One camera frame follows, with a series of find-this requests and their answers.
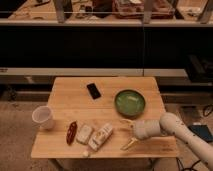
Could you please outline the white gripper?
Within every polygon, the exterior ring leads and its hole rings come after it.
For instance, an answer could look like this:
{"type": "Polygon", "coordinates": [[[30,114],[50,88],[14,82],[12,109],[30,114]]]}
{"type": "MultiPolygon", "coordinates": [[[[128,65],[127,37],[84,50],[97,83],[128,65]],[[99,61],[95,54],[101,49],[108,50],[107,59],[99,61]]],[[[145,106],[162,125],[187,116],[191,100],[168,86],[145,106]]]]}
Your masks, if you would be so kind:
{"type": "Polygon", "coordinates": [[[127,124],[130,128],[133,128],[133,134],[137,138],[131,138],[125,145],[121,147],[121,150],[128,150],[139,140],[149,139],[161,135],[161,128],[158,120],[140,120],[132,121],[129,119],[121,119],[121,123],[127,124]]]}

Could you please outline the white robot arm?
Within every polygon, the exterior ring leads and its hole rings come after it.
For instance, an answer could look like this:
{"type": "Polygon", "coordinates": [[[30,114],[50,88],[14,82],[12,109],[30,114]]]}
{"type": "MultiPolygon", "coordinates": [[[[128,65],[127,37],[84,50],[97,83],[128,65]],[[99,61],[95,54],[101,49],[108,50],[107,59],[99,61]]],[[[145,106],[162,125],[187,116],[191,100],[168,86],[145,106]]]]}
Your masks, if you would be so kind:
{"type": "Polygon", "coordinates": [[[132,137],[121,147],[122,150],[152,137],[175,136],[185,143],[210,171],[213,171],[213,147],[190,131],[174,113],[166,112],[158,120],[121,119],[121,122],[127,123],[132,130],[132,137]]]}

